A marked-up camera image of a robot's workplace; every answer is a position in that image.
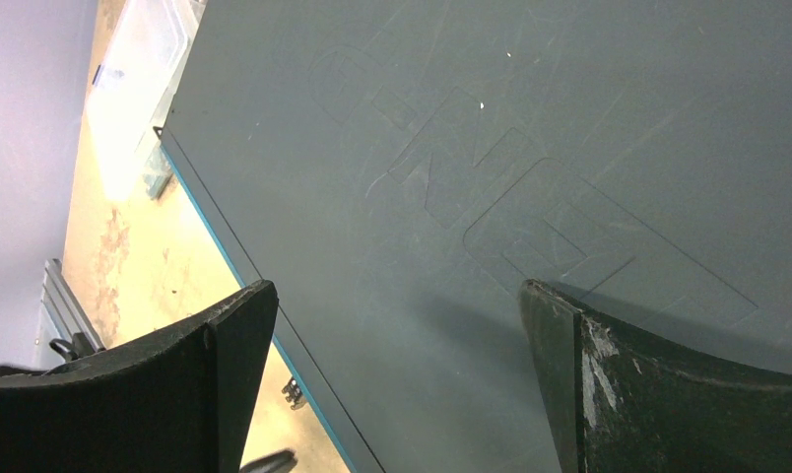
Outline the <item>dark grey network switch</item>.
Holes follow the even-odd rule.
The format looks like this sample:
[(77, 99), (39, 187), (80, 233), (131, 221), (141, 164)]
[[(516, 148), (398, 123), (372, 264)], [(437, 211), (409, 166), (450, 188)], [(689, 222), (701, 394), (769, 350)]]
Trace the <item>dark grey network switch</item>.
[(211, 1), (164, 147), (353, 472), (555, 472), (529, 278), (792, 373), (792, 1)]

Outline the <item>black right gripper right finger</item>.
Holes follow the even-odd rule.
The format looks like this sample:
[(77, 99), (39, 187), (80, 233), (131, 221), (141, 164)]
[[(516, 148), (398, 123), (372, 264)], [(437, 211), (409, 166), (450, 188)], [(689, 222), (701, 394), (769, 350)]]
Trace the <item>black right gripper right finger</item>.
[(792, 472), (792, 374), (702, 353), (545, 282), (519, 313), (565, 472)]

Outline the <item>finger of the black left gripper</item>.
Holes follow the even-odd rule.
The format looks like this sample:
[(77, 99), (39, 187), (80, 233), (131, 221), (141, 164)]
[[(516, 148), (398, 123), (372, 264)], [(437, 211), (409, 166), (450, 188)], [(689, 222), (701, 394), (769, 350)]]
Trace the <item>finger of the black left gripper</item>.
[(290, 473), (297, 466), (292, 449), (282, 449), (243, 464), (239, 473)]

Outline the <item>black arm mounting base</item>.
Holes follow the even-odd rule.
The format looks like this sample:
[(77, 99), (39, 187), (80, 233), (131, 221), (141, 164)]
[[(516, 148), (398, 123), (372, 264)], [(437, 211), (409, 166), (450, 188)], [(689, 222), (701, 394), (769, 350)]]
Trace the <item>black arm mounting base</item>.
[(49, 342), (49, 347), (66, 363), (71, 363), (105, 350), (105, 347), (93, 342), (83, 332), (73, 333), (70, 341), (54, 338)]

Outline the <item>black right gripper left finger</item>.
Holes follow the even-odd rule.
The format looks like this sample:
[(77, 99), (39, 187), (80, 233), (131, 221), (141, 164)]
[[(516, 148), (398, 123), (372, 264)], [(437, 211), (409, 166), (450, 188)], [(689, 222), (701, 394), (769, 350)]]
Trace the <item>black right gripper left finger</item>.
[(47, 372), (0, 377), (0, 472), (235, 472), (279, 299), (253, 283)]

